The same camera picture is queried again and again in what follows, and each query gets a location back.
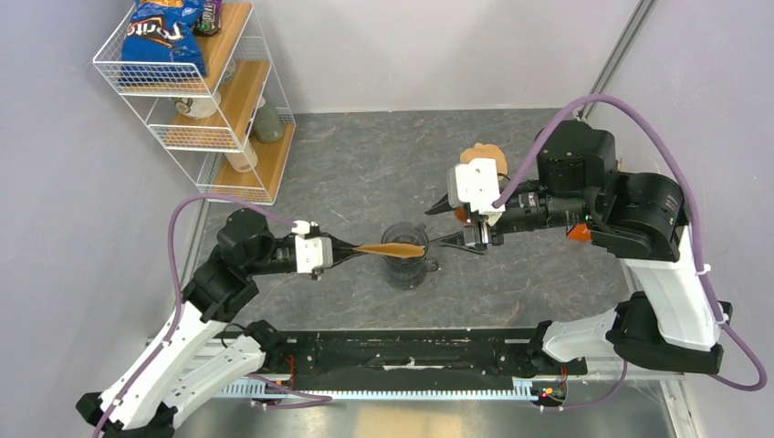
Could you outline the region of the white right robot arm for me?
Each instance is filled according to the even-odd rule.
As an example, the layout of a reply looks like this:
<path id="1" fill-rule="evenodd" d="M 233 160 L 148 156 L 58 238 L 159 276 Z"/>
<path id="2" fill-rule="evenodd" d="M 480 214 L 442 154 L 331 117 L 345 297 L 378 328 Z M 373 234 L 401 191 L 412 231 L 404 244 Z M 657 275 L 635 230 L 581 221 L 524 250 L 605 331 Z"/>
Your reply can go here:
<path id="1" fill-rule="evenodd" d="M 527 345 L 533 374 L 575 359 L 619 357 L 648 370 L 716 375 L 723 348 L 717 318 L 698 278 L 691 218 L 682 188 L 659 173 L 623 172 L 615 140 L 578 120 L 561 121 L 540 148 L 538 176 L 520 182 L 500 207 L 508 179 L 491 157 L 457 164 L 430 214 L 453 212 L 460 232 L 441 244 L 471 253 L 502 245 L 507 234 L 585 226 L 590 242 L 628 268 L 631 297 L 598 316 L 540 322 Z"/>

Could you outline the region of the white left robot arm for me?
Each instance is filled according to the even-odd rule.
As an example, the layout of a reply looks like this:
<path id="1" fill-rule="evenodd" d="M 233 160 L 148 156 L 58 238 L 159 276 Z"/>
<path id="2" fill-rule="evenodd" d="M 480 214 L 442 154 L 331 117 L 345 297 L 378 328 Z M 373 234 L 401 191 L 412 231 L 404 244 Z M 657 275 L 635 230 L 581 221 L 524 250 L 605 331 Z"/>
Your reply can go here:
<path id="1" fill-rule="evenodd" d="M 257 209 L 237 210 L 226 219 L 208 259 L 178 288 L 162 330 L 108 389 L 82 395 L 77 412 L 102 437 L 173 436 L 219 391 L 259 370 L 280 343 L 278 331 L 258 321 L 204 364 L 186 369 L 257 295 L 256 276 L 319 276 L 357 256 L 356 248 L 305 221 L 276 237 Z"/>

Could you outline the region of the clear glass pitcher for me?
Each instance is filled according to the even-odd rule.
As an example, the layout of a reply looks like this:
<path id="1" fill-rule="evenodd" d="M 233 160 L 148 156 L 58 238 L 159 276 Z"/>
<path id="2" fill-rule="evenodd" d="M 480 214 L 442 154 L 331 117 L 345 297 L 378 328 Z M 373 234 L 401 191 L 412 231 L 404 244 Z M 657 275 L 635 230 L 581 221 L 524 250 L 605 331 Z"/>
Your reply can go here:
<path id="1" fill-rule="evenodd" d="M 416 289 L 428 273 L 436 272 L 440 267 L 438 261 L 428 255 L 411 258 L 385 256 L 383 262 L 386 282 L 400 290 Z"/>

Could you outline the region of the smoky glass dripper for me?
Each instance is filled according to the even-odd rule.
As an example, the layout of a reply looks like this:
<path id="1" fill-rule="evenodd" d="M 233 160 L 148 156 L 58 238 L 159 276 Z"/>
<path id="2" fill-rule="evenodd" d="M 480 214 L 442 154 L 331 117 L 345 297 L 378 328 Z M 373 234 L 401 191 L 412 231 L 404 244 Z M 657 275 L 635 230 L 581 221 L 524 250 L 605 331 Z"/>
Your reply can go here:
<path id="1" fill-rule="evenodd" d="M 419 256 L 400 258 L 387 255 L 384 257 L 387 262 L 397 265 L 409 265 L 412 263 L 418 263 L 427 255 L 429 237 L 426 233 L 426 225 L 422 223 L 409 222 L 393 224 L 388 227 L 382 234 L 381 243 L 402 243 L 421 246 L 423 248 L 423 252 Z"/>

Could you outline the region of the orange glass carafe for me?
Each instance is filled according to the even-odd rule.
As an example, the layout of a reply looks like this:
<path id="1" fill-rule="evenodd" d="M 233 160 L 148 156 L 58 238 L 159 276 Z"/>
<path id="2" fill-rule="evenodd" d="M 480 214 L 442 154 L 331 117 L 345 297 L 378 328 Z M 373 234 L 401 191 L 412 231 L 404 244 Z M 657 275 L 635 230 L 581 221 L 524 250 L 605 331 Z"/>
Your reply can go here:
<path id="1" fill-rule="evenodd" d="M 461 224 L 468 224 L 469 223 L 468 213 L 466 212 L 464 207 L 455 208 L 454 209 L 454 215 L 455 215 L 455 218 Z"/>

